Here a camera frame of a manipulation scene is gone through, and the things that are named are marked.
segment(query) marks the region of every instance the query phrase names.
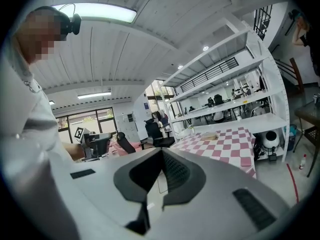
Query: pink and white checkered cloth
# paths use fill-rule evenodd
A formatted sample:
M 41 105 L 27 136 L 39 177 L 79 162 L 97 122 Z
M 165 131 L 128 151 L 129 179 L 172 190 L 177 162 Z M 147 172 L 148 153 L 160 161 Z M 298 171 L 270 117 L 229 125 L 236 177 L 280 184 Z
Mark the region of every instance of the pink and white checkered cloth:
M 217 130 L 217 140 L 201 140 L 203 133 L 188 135 L 172 146 L 173 149 L 236 166 L 256 178 L 253 144 L 255 137 L 243 127 Z

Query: white ceiling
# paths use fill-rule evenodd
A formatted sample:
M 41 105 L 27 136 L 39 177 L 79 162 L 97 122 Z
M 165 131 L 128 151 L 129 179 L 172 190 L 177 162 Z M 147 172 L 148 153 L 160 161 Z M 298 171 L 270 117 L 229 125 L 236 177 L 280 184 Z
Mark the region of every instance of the white ceiling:
M 224 11 L 239 17 L 282 1 L 286 0 L 33 0 L 24 15 L 43 5 L 83 2 L 108 2 L 132 8 L 137 15 L 133 23 L 83 20 L 79 35 L 68 35 L 54 56 L 31 69 L 55 102 L 54 113 L 80 104 L 81 94 L 111 90 L 105 99 L 135 100 L 154 79 L 166 78 L 200 54 L 203 46 L 226 38 L 219 25 Z

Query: desk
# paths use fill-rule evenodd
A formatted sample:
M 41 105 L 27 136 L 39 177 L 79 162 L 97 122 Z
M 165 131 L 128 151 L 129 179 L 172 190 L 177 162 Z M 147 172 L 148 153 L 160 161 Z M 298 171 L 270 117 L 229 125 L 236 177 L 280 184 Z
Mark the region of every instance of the desk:
M 320 103 L 318 102 L 316 105 L 312 101 L 294 111 L 294 114 L 299 118 L 300 126 L 301 126 L 301 136 L 298 142 L 295 145 L 293 152 L 296 151 L 296 148 L 301 140 L 302 136 L 304 135 L 313 145 L 315 145 L 315 151 L 313 155 L 313 160 L 311 164 L 310 171 L 307 177 L 310 176 L 312 169 L 315 166 L 315 162 L 319 153 L 320 148 Z M 301 119 L 309 122 L 310 124 L 314 125 L 313 127 L 306 129 L 303 131 Z
M 171 148 L 209 157 L 236 166 L 256 178 L 253 143 L 255 137 L 244 127 L 217 130 L 217 140 L 202 140 L 208 131 L 187 135 Z

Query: red tape line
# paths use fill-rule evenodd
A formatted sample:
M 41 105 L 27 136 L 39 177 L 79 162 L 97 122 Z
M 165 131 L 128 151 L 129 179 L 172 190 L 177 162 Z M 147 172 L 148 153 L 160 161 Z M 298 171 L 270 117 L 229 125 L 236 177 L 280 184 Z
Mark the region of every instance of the red tape line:
M 288 167 L 288 170 L 289 170 L 289 173 L 291 175 L 292 182 L 293 182 L 296 202 L 299 203 L 298 189 L 297 189 L 297 185 L 296 185 L 296 181 L 295 181 L 294 175 L 292 174 L 291 168 L 290 168 L 288 163 L 286 164 L 286 166 Z

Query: floor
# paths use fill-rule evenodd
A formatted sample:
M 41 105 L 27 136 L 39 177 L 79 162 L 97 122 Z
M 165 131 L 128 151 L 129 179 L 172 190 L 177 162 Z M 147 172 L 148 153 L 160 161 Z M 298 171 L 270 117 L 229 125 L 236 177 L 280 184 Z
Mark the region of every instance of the floor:
M 294 115 L 295 109 L 311 102 L 313 100 L 313 94 L 319 92 L 320 89 L 318 87 L 308 87 L 305 89 L 304 95 L 297 95 L 288 99 L 291 124 L 300 125 L 298 118 Z M 303 121 L 302 127 L 305 129 L 308 128 L 309 125 Z M 269 162 L 266 159 L 256 161 L 257 180 L 278 193 L 290 207 L 294 206 L 298 201 L 301 201 L 312 193 L 315 183 L 319 180 L 320 158 L 316 160 L 313 171 L 310 177 L 307 178 L 314 151 L 314 145 L 305 137 L 302 137 L 295 153 L 293 153 L 292 150 L 287 152 L 285 162 L 281 161 L 281 156 L 275 162 Z M 306 164 L 304 168 L 300 170 L 299 165 L 304 154 L 306 154 Z M 147 209 L 151 225 L 161 216 L 163 197 L 167 193 L 166 177 L 161 172 L 147 195 Z

